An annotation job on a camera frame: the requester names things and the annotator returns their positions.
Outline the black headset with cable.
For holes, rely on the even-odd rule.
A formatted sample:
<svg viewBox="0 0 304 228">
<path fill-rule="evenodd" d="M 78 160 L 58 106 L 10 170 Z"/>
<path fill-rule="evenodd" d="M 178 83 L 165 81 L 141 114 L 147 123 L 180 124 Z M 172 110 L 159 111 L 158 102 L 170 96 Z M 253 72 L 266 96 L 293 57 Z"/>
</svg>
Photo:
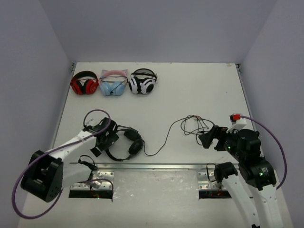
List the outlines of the black headset with cable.
<svg viewBox="0 0 304 228">
<path fill-rule="evenodd" d="M 197 127 L 192 131 L 187 131 L 186 123 L 190 119 L 194 119 L 196 121 Z M 196 142 L 198 145 L 202 145 L 202 143 L 199 143 L 199 136 L 201 136 L 205 133 L 208 133 L 211 130 L 211 128 L 207 125 L 207 123 L 210 123 L 210 124 L 212 124 L 212 126 L 215 126 L 215 123 L 213 121 L 202 118 L 198 115 L 188 115 L 186 117 L 178 119 L 170 125 L 170 127 L 167 131 L 166 137 L 165 137 L 165 141 L 164 141 L 163 145 L 158 149 L 158 151 L 153 154 L 148 154 L 145 149 L 146 142 L 136 129 L 127 127 L 127 126 L 117 125 L 116 128 L 114 129 L 113 133 L 107 135 L 105 143 L 108 143 L 108 145 L 103 144 L 104 149 L 102 149 L 102 150 L 107 154 L 107 156 L 111 160 L 116 161 L 116 162 L 123 162 L 123 161 L 130 160 L 133 157 L 137 156 L 141 151 L 143 151 L 144 154 L 148 157 L 156 156 L 167 144 L 171 129 L 177 123 L 180 123 L 180 129 L 183 131 L 183 134 L 185 136 L 195 135 Z M 128 149 L 128 156 L 126 158 L 116 158 L 111 154 L 111 152 L 109 150 L 109 148 L 119 139 L 119 136 L 117 134 L 118 132 L 123 132 L 124 137 L 126 137 L 128 140 L 130 140 L 132 142 L 132 144 L 130 145 L 130 147 Z"/>
</svg>

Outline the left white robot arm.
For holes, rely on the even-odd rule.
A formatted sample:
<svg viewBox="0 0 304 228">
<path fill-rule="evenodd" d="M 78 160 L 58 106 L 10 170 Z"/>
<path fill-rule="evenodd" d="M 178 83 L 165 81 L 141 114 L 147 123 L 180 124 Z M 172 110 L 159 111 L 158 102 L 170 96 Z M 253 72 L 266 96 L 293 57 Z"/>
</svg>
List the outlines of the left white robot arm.
<svg viewBox="0 0 304 228">
<path fill-rule="evenodd" d="M 45 202 L 51 202 L 62 189 L 75 183 L 88 183 L 97 177 L 97 166 L 77 159 L 86 152 L 101 154 L 101 141 L 116 130 L 115 121 L 104 118 L 88 125 L 54 152 L 35 152 L 21 181 L 21 188 Z"/>
</svg>

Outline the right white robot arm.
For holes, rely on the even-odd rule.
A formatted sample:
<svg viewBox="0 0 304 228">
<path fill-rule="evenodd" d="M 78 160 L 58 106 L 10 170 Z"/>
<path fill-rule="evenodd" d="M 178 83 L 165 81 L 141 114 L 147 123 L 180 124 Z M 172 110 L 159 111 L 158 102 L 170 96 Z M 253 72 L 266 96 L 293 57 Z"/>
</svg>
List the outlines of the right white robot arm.
<svg viewBox="0 0 304 228">
<path fill-rule="evenodd" d="M 215 165 L 215 181 L 224 186 L 249 228 L 284 226 L 276 197 L 276 177 L 272 165 L 261 156 L 259 132 L 215 125 L 199 136 L 207 149 L 214 139 L 216 151 L 228 152 L 237 162 Z"/>
</svg>

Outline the blue pink cat-ear headphones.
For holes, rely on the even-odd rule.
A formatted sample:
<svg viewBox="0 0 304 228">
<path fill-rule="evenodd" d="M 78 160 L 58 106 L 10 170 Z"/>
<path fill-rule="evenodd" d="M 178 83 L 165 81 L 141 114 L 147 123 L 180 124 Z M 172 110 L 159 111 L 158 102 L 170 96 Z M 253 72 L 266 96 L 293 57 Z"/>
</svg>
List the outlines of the blue pink cat-ear headphones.
<svg viewBox="0 0 304 228">
<path fill-rule="evenodd" d="M 120 96 L 128 84 L 128 70 L 102 70 L 99 88 L 103 96 Z"/>
</svg>

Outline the red black headphones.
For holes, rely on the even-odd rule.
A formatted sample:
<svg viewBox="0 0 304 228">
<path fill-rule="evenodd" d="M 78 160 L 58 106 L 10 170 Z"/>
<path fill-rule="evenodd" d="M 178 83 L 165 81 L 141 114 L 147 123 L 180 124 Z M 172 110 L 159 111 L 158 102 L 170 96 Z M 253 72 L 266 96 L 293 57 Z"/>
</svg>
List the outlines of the red black headphones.
<svg viewBox="0 0 304 228">
<path fill-rule="evenodd" d="M 97 75 L 92 71 L 81 71 L 70 81 L 70 86 L 77 95 L 93 94 L 98 85 Z"/>
</svg>

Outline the white black striped headphones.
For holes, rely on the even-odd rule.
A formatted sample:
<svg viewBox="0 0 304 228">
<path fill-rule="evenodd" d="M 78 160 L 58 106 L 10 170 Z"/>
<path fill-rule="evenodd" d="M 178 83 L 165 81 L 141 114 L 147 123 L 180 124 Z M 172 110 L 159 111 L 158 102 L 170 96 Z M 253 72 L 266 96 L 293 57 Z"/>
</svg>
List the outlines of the white black striped headphones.
<svg viewBox="0 0 304 228">
<path fill-rule="evenodd" d="M 139 68 L 131 73 L 128 82 L 129 88 L 133 94 L 149 94 L 157 81 L 157 75 L 148 68 Z"/>
</svg>

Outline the metal table edge rail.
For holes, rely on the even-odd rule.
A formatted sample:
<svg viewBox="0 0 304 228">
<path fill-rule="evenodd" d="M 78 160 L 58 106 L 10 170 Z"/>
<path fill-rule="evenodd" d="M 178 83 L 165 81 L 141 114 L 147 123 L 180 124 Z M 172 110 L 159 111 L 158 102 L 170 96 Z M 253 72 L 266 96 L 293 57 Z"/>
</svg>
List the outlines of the metal table edge rail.
<svg viewBox="0 0 304 228">
<path fill-rule="evenodd" d="M 103 170 L 137 170 L 137 171 L 178 171 L 178 170 L 186 170 L 186 171 L 197 171 L 203 170 L 207 167 L 206 163 L 96 163 L 99 169 Z M 211 169 L 214 167 L 213 164 L 209 164 L 208 168 Z"/>
</svg>

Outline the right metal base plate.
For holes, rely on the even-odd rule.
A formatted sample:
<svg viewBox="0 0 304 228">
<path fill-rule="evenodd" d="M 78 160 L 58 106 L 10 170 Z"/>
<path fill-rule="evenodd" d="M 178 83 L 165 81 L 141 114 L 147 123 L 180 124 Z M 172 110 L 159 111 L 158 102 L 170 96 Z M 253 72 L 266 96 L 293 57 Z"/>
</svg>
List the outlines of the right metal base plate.
<svg viewBox="0 0 304 228">
<path fill-rule="evenodd" d="M 197 173 L 198 189 L 200 191 L 207 190 L 219 190 L 222 189 L 222 184 L 219 184 L 215 180 L 214 172 L 210 171 L 207 175 L 206 171 L 199 171 Z"/>
</svg>

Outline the metal base plate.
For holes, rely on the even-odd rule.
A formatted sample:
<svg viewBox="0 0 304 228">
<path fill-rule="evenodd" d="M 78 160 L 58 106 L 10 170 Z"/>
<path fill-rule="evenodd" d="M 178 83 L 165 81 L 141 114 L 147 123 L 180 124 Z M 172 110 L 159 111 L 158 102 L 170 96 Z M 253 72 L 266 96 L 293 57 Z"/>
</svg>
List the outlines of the metal base plate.
<svg viewBox="0 0 304 228">
<path fill-rule="evenodd" d="M 222 189 L 222 184 L 219 184 L 215 180 L 214 172 L 210 171 L 207 175 L 206 171 L 199 171 L 197 173 L 198 189 L 200 191 L 207 190 L 219 190 Z"/>
<path fill-rule="evenodd" d="M 113 183 L 113 171 L 94 171 L 88 181 L 75 183 L 70 190 L 111 190 Z"/>
</svg>

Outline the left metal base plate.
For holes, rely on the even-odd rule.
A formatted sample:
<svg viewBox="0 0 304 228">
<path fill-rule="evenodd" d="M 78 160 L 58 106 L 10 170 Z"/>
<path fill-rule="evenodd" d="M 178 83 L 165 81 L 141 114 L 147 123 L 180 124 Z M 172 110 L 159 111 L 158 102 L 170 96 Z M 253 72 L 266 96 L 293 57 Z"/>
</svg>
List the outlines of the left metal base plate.
<svg viewBox="0 0 304 228">
<path fill-rule="evenodd" d="M 111 190 L 113 183 L 113 171 L 94 171 L 88 181 L 75 183 L 70 190 Z"/>
</svg>

